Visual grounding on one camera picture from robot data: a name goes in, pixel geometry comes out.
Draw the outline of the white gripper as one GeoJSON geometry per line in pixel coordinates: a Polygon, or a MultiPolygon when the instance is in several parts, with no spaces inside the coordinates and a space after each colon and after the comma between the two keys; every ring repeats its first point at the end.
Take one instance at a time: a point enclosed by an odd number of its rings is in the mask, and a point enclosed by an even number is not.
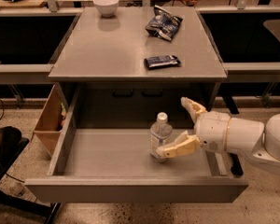
{"type": "Polygon", "coordinates": [[[188,111],[195,134],[182,132],[172,143],[156,149],[156,153],[167,159],[194,153],[202,144],[204,150],[222,153],[226,149],[226,136],[231,116],[206,108],[188,97],[181,98],[182,106],[188,111]]]}

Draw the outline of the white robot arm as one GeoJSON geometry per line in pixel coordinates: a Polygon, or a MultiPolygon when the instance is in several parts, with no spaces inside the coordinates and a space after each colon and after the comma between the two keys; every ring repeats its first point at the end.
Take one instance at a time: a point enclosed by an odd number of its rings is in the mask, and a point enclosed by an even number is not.
{"type": "Polygon", "coordinates": [[[194,131],[183,132],[174,142],[158,147],[159,156],[185,156],[201,147],[214,153],[241,155],[252,165],[280,175],[280,114],[263,123],[208,111],[187,97],[181,104],[194,122],[194,131]]]}

